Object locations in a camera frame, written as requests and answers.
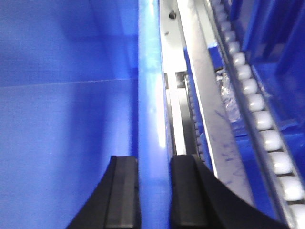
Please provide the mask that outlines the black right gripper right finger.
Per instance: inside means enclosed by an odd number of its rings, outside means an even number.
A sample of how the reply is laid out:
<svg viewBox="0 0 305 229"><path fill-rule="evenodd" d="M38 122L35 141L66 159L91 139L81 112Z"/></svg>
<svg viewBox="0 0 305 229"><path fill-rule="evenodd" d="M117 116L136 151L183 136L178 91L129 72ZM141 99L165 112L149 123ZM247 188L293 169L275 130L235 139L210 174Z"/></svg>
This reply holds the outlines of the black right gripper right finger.
<svg viewBox="0 0 305 229"><path fill-rule="evenodd" d="M286 229L227 188L197 155L170 161L172 229Z"/></svg>

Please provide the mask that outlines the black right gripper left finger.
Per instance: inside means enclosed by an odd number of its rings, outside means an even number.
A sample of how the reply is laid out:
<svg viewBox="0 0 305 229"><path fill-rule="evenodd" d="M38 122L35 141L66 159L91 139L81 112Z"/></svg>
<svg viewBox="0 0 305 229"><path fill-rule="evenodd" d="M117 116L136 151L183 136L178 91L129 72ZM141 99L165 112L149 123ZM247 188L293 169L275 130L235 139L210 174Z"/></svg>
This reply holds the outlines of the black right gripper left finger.
<svg viewBox="0 0 305 229"><path fill-rule="evenodd" d="M69 223L69 229L139 229L138 160L112 156L102 179Z"/></svg>

